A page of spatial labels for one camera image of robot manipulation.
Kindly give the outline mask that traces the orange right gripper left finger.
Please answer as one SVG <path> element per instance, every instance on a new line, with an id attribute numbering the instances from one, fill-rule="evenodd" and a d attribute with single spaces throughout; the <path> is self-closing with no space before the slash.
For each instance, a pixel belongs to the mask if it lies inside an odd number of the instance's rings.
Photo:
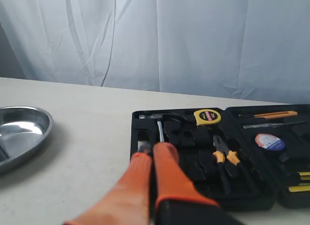
<path id="1" fill-rule="evenodd" d="M 148 225 L 152 159 L 135 153 L 114 187 L 94 206 L 65 225 Z"/>

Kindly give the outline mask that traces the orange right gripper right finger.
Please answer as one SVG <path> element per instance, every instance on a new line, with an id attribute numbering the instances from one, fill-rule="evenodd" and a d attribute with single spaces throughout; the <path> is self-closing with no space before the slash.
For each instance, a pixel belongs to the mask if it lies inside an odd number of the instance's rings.
<path id="1" fill-rule="evenodd" d="M 157 199 L 156 225 L 241 225 L 219 204 L 200 194 L 179 167 L 178 152 L 167 142 L 153 147 Z"/>

